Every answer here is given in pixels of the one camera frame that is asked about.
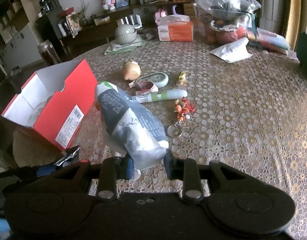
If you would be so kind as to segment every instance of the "tissue box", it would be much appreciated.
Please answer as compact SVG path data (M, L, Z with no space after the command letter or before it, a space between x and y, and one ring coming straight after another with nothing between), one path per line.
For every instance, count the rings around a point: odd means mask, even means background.
M85 59L52 65L33 73L2 116L64 150L94 102L96 85Z
M171 22L158 26L159 39L161 41L192 41L192 22Z

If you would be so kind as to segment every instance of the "crumpled white paper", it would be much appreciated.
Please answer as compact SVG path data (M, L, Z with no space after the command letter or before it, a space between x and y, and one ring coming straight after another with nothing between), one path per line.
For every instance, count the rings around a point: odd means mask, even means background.
M239 60L250 58L253 54L249 54L246 48L249 40L243 37L232 43L222 45L209 53L216 55L223 59L225 62L234 63Z

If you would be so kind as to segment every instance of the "green label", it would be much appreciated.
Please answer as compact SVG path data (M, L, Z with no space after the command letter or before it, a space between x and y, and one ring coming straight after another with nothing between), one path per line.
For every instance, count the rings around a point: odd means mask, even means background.
M152 93L151 94L151 100L152 101L160 101L160 100L165 100L168 99L167 97L167 92L161 92L161 93Z

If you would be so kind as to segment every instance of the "flower pattern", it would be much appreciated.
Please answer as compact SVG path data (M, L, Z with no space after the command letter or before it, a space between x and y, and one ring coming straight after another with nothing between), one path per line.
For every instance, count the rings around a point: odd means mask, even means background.
M188 98L196 106L183 123L183 135L168 138L178 158L199 164L219 160L287 192L296 204L289 234L307 239L307 80L299 62L288 57L247 47L249 59L226 63L210 55L214 47L193 42L149 41L132 52L104 55L107 45L78 57L87 59L98 81L106 80L134 95L119 77L125 59L139 63L141 74L164 72L175 86L177 75L186 71ZM143 104L163 125L175 122L172 100ZM101 118L94 106L84 117L72 145L81 145L80 158L101 163L115 156L102 140ZM117 181L119 193L179 192L182 181L168 180L163 164L141 171L136 181ZM93 182L93 194L97 180ZM204 195L210 194L202 181Z

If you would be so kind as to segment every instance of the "dish towel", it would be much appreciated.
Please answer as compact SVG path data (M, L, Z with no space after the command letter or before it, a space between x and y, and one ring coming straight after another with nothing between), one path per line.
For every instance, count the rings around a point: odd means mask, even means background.
M144 46L145 43L145 40L141 38L140 34L137 34L136 39L131 44L121 45L116 40L114 40L109 44L108 48L105 51L105 55L133 51L137 47Z

